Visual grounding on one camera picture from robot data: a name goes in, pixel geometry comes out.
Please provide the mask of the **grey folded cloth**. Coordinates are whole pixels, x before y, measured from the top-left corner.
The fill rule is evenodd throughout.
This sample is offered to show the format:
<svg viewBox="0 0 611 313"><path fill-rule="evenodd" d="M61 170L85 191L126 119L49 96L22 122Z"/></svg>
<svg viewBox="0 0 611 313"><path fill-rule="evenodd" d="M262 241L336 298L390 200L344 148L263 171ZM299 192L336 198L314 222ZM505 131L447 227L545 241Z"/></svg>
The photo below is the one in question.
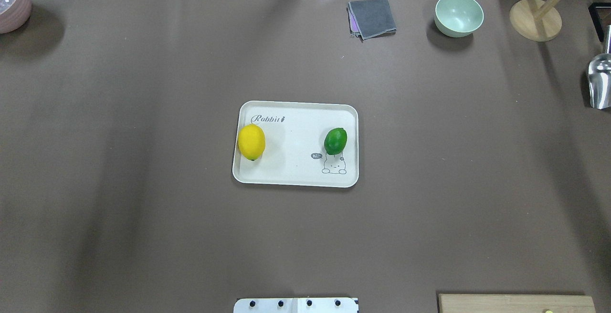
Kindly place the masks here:
<svg viewBox="0 0 611 313"><path fill-rule="evenodd" d="M363 41L395 34L397 27L388 0L356 0L347 6L350 33Z"/></svg>

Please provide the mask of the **metal scoop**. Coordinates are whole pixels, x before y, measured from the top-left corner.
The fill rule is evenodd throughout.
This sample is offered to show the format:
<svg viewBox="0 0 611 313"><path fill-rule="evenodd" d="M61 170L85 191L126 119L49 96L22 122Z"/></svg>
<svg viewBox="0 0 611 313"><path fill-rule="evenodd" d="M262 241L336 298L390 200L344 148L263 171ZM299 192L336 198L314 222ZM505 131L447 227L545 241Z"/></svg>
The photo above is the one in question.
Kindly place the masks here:
<svg viewBox="0 0 611 313"><path fill-rule="evenodd" d="M603 52L593 57L588 66L590 105L596 109L611 106L611 27L605 28Z"/></svg>

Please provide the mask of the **wooden cutting board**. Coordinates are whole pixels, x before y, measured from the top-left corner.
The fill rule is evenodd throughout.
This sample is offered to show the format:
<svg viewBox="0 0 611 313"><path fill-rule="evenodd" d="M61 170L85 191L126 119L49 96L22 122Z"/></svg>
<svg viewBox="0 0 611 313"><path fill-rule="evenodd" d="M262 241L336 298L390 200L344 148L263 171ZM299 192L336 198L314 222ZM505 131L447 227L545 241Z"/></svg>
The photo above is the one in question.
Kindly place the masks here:
<svg viewBox="0 0 611 313"><path fill-rule="evenodd" d="M595 313L593 298L583 295L438 295L441 313Z"/></svg>

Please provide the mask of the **pink bowl with ice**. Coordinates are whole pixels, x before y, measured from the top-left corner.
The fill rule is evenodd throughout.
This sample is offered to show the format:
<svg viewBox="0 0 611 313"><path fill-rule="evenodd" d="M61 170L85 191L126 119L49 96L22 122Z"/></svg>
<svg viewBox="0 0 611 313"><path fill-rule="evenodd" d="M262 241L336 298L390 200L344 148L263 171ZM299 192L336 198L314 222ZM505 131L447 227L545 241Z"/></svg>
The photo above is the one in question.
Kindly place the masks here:
<svg viewBox="0 0 611 313"><path fill-rule="evenodd" d="M0 33L17 30L29 19L31 0L0 0Z"/></svg>

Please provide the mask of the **mint green bowl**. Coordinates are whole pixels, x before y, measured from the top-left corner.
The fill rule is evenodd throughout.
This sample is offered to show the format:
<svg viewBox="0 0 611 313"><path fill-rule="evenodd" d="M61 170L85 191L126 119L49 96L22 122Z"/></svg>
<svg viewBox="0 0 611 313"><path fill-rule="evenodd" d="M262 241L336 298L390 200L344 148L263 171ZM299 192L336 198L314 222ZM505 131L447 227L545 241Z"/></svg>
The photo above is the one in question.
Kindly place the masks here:
<svg viewBox="0 0 611 313"><path fill-rule="evenodd" d="M476 0L438 0L434 9L436 28L448 37L471 35L484 19L482 6Z"/></svg>

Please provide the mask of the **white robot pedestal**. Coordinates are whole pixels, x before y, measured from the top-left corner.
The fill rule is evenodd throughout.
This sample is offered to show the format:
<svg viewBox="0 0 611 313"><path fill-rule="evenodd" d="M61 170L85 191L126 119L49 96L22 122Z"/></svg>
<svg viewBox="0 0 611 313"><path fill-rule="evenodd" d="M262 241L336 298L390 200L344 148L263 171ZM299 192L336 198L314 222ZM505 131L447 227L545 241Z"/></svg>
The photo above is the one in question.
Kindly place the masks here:
<svg viewBox="0 0 611 313"><path fill-rule="evenodd" d="M233 307L234 313L358 313L357 298L294 297L242 298Z"/></svg>

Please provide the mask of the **yellow lemon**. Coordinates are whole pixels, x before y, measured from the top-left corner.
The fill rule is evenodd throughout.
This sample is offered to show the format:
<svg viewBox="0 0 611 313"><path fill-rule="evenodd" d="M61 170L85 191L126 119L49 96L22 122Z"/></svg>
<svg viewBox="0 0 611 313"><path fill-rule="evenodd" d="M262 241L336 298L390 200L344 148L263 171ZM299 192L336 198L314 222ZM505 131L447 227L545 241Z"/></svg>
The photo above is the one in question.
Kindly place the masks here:
<svg viewBox="0 0 611 313"><path fill-rule="evenodd" d="M264 131L255 124L245 125L238 132L237 144L243 157L255 161L262 156L266 148Z"/></svg>

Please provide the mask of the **green lime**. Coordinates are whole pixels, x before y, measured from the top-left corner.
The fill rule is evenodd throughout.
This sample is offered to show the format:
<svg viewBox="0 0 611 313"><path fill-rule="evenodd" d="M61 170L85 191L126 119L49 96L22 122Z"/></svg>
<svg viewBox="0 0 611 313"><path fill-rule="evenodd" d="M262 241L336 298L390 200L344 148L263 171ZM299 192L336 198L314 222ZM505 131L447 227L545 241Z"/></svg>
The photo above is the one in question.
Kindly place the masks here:
<svg viewBox="0 0 611 313"><path fill-rule="evenodd" d="M338 127L330 130L324 139L325 152L328 155L341 154L347 145L347 132L344 128Z"/></svg>

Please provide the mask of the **cream rabbit tray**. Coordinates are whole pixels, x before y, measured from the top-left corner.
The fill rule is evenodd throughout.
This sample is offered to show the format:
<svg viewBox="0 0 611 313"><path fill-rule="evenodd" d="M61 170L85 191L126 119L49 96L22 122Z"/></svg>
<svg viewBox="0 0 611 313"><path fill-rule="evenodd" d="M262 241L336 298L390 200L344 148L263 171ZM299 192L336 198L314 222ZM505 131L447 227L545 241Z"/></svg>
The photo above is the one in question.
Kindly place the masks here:
<svg viewBox="0 0 611 313"><path fill-rule="evenodd" d="M266 148L251 161L236 148L232 174L238 182L349 188L359 178L359 121L348 104L248 101L239 110L238 128L262 128ZM324 139L333 128L347 132L343 152L328 155Z"/></svg>

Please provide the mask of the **wooden mug tree stand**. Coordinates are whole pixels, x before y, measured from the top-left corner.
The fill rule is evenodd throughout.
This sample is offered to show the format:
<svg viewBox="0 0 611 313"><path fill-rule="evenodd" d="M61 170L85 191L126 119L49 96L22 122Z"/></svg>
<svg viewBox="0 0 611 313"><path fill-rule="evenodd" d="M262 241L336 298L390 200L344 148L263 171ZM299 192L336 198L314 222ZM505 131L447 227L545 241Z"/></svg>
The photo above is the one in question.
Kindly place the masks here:
<svg viewBox="0 0 611 313"><path fill-rule="evenodd" d="M561 16L555 9L560 0L520 0L510 9L513 28L531 41L547 42L559 34Z"/></svg>

